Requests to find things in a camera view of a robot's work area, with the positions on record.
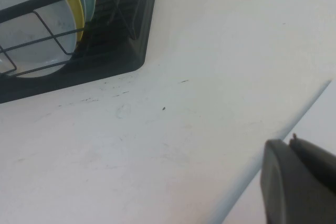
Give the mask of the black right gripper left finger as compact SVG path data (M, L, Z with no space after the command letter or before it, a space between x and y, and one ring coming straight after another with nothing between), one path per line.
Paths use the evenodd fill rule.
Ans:
M281 140L268 140L260 176L267 223L335 223L335 193Z

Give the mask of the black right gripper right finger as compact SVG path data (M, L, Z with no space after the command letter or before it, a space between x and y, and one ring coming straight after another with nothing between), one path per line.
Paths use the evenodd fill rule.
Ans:
M335 155L298 138L295 133L289 141L289 146L309 172L322 185L335 193Z

